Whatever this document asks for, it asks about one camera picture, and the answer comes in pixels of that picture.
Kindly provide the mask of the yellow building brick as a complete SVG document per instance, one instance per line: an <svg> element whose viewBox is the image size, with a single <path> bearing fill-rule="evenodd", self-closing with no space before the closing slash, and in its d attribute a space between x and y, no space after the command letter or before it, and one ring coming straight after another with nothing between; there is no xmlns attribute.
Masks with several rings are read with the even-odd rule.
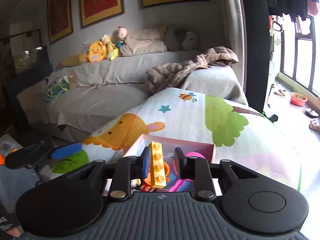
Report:
<svg viewBox="0 0 320 240"><path fill-rule="evenodd" d="M164 163L163 159L163 150L162 150L162 144L160 142L152 141L149 144L150 153L151 153L151 163L150 163L150 170L152 173L159 172L162 170L162 165ZM158 184L155 186L151 186L153 188L157 189L163 189L166 187L167 184Z"/></svg>

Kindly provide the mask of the orange plastic toy cup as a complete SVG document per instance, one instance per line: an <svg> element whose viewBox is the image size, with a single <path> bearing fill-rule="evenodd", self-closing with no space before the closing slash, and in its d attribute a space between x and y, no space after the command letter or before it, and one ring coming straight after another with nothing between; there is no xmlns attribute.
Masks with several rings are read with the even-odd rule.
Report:
<svg viewBox="0 0 320 240"><path fill-rule="evenodd" d="M162 167L162 170L159 172L152 173L151 170L149 170L147 177L143 180L144 183L149 186L166 184L167 181L170 180L168 178L168 175L170 173L170 166L166 162L164 162Z"/></svg>

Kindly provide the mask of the pink cardboard box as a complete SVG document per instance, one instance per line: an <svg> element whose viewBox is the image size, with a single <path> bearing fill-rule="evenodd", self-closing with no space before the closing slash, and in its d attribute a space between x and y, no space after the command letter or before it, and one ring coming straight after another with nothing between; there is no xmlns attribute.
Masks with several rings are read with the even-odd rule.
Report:
<svg viewBox="0 0 320 240"><path fill-rule="evenodd" d="M212 202L216 198L214 184L212 181L211 168L218 166L208 163L204 156L196 155L186 156L186 153L192 151L193 146L177 144L177 140L168 138L159 138L151 140L149 146L144 147L140 156L125 155L119 159L112 183L108 192L108 198L112 202L121 203L129 200L146 199L152 202L169 202L176 200L182 201L182 198L190 198L198 202ZM159 161L164 161L164 157L171 158L170 172L175 174L177 180L193 181L193 192L131 192L131 180L144 180L150 174L150 183L167 181L164 164L158 165Z"/></svg>

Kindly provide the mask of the grey covered sofa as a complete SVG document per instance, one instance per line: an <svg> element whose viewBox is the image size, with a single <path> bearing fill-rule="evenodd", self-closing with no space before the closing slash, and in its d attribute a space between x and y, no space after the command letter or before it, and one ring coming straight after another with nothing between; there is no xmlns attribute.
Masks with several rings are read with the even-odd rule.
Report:
<svg viewBox="0 0 320 240"><path fill-rule="evenodd" d="M63 68L52 72L49 81L75 75L77 88L48 103L47 82L42 80L20 92L17 99L32 128L70 142L81 141L150 96L145 83L150 68L193 60L199 54L196 50L153 53Z"/></svg>

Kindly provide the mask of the cartoon animal play mat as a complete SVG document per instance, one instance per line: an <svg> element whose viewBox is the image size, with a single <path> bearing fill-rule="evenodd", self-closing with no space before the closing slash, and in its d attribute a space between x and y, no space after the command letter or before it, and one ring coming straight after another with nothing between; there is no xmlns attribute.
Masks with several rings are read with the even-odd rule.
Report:
<svg viewBox="0 0 320 240"><path fill-rule="evenodd" d="M96 159L115 163L141 135L213 144L210 161L230 159L294 189L301 165L289 136L268 118L240 103L211 95L167 88L97 129L81 150L61 158L49 178Z"/></svg>

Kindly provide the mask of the green knitted cloth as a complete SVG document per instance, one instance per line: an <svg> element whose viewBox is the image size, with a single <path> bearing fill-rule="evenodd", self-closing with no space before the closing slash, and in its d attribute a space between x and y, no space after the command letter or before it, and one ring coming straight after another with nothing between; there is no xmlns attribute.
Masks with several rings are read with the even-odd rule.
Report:
<svg viewBox="0 0 320 240"><path fill-rule="evenodd" d="M70 83L67 76L57 77L47 88L46 103L52 105L60 95L69 91L69 88Z"/></svg>

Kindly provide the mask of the brown puffer jacket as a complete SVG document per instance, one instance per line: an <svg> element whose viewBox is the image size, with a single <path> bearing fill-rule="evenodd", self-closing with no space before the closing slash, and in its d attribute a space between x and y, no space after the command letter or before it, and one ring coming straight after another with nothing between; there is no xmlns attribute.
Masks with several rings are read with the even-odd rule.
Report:
<svg viewBox="0 0 320 240"><path fill-rule="evenodd" d="M227 67L239 63L234 51L224 46L209 48L193 60L180 63L164 63L146 71L145 81L151 94L156 94L169 87L180 88L186 78L198 69L208 69L211 66Z"/></svg>

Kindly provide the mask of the black fish tank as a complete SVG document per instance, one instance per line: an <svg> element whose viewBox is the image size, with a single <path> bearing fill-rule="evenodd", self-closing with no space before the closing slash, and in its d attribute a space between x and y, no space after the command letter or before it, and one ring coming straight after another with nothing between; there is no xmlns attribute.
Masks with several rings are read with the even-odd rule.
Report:
<svg viewBox="0 0 320 240"><path fill-rule="evenodd" d="M47 46L39 29L1 38L1 80L22 74L34 67L43 69L49 63Z"/></svg>

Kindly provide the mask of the yellow tiger plush toy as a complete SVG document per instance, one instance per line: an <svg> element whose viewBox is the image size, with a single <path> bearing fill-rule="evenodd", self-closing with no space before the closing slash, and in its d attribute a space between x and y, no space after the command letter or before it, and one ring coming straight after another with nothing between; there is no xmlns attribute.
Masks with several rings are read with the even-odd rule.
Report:
<svg viewBox="0 0 320 240"><path fill-rule="evenodd" d="M106 59L107 49L101 41L93 42L87 52L87 60L91 63Z"/></svg>

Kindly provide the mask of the yellow duck plush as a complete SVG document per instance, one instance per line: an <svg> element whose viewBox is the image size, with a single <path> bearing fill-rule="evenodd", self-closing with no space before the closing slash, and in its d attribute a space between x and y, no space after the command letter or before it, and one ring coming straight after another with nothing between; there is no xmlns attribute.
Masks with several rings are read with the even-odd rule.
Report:
<svg viewBox="0 0 320 240"><path fill-rule="evenodd" d="M119 56L119 49L116 45L111 41L108 35L104 35L101 38L102 43L106 47L106 58L110 61L114 60Z"/></svg>

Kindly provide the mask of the red plastic basin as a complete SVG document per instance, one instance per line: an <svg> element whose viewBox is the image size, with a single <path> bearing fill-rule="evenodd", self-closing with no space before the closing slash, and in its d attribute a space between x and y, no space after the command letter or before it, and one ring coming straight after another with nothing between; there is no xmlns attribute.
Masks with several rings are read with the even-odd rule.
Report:
<svg viewBox="0 0 320 240"><path fill-rule="evenodd" d="M308 101L308 98L306 96L295 92L290 93L290 97L291 103L299 107L303 107Z"/></svg>

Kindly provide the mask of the grey plush toy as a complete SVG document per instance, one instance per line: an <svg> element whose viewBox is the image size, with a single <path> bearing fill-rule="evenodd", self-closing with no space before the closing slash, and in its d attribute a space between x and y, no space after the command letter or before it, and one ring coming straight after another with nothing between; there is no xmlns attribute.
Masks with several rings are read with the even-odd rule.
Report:
<svg viewBox="0 0 320 240"><path fill-rule="evenodd" d="M198 36L193 31L169 28L164 34L164 43L169 51L196 50Z"/></svg>

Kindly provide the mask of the beige pillow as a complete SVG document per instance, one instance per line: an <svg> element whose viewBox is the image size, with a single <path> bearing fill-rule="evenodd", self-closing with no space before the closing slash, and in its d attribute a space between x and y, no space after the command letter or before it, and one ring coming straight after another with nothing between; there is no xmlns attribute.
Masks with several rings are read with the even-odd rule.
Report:
<svg viewBox="0 0 320 240"><path fill-rule="evenodd" d="M124 44L119 49L121 55L127 57L166 52L167 46L164 42L166 30L167 25L162 22L134 33L128 33Z"/></svg>

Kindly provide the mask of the pink head doll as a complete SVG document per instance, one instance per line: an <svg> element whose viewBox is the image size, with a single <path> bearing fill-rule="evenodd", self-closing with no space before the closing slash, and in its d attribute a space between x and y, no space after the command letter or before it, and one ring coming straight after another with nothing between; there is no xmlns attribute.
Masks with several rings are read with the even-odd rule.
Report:
<svg viewBox="0 0 320 240"><path fill-rule="evenodd" d="M120 48L123 45L125 38L127 37L127 29L125 29L124 27L118 27L117 35L118 41L116 43L116 47Z"/></svg>

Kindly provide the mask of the left red framed picture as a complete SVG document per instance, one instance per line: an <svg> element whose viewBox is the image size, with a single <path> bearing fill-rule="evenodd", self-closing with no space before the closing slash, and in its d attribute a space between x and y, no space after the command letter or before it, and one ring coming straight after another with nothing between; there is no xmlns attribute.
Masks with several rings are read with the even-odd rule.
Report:
<svg viewBox="0 0 320 240"><path fill-rule="evenodd" d="M49 43L73 33L71 0L47 0Z"/></svg>

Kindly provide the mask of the middle red framed picture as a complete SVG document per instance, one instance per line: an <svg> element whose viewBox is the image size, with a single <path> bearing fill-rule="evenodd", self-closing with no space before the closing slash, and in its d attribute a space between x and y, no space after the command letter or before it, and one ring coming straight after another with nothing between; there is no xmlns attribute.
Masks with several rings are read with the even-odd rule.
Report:
<svg viewBox="0 0 320 240"><path fill-rule="evenodd" d="M125 12L123 0L79 0L79 3L83 28Z"/></svg>

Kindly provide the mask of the dark curtain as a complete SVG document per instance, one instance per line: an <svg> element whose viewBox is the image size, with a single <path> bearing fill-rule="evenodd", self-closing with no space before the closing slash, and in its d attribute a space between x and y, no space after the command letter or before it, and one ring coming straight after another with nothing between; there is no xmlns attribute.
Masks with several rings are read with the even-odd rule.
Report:
<svg viewBox="0 0 320 240"><path fill-rule="evenodd" d="M270 35L267 0L242 0L247 38L246 96L249 106L263 111L267 91Z"/></svg>

